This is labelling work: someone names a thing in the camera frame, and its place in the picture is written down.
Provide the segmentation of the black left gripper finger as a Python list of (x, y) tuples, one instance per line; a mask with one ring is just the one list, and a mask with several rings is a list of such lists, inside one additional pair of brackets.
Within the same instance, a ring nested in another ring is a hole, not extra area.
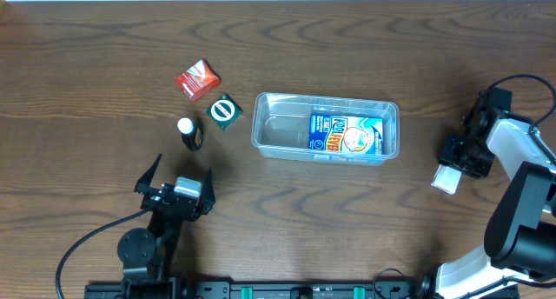
[(215, 191), (213, 185), (213, 173), (210, 169), (204, 179), (199, 199), (199, 211), (203, 215), (207, 215), (216, 203)]
[(134, 187), (135, 193), (141, 195), (148, 195), (151, 192), (151, 183), (156, 173), (158, 164), (162, 158), (162, 154), (159, 154), (153, 164), (147, 169), (147, 171), (137, 180), (136, 186)]

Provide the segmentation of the white green Panadol box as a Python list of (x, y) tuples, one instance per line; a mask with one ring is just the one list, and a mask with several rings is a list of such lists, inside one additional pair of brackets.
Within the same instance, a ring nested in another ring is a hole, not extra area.
[(440, 164), (431, 185), (453, 195), (458, 189), (462, 173), (456, 169)]

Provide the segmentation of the blue Kool Fever box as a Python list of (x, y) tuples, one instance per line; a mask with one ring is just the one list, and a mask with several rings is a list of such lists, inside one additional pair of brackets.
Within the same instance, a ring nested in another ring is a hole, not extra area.
[(383, 122), (374, 117), (312, 114), (308, 147), (342, 154), (382, 155)]

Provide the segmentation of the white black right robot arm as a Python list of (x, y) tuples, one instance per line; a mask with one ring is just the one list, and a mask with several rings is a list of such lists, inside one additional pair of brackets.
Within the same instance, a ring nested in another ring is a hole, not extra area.
[(460, 175), (488, 176), (499, 160), (510, 184), (476, 249), (446, 262), (418, 283), (418, 298), (516, 298), (518, 285), (555, 285), (555, 166), (533, 121), (511, 111), (512, 94), (482, 90), (463, 118), (462, 135), (448, 137), (435, 180), (455, 187)]

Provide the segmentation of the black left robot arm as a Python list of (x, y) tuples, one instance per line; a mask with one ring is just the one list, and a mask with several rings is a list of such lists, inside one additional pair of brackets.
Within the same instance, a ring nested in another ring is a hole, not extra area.
[(182, 225), (207, 215), (215, 204), (213, 174), (202, 181), (179, 177), (174, 184), (151, 186), (161, 158), (137, 180), (142, 195), (141, 211), (151, 218), (145, 228), (126, 232), (117, 245), (122, 261), (122, 290), (118, 298), (185, 298), (187, 288), (180, 277), (169, 273)]

